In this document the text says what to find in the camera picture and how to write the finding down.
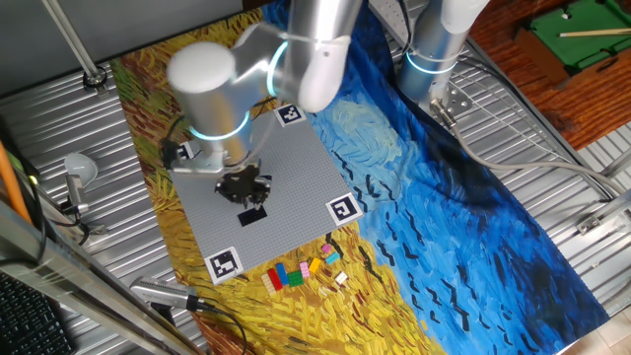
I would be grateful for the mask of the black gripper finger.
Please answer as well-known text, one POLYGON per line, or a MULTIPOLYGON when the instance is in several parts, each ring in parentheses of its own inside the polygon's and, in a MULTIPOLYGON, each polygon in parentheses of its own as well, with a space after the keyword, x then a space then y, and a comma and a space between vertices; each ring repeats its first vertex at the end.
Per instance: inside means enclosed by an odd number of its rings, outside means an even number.
POLYGON ((254 179, 251 202, 255 209, 259 209, 269 196, 271 183, 272 176, 258 176, 254 179))
POLYGON ((220 181, 216 184, 215 192, 232 203, 241 205, 243 208, 248 207, 250 190, 247 186, 240 183, 220 181))

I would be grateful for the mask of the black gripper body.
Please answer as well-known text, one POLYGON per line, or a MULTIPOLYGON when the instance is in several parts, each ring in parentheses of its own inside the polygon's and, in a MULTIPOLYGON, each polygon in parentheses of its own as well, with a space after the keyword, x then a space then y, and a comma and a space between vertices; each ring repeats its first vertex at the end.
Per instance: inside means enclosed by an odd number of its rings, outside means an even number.
POLYGON ((253 190, 253 181, 260 174, 260 168, 255 165, 249 165, 245 167, 243 170, 236 173, 229 173, 223 175, 220 181, 229 181, 232 183, 240 183, 244 186, 247 186, 250 190, 250 196, 252 196, 253 190))

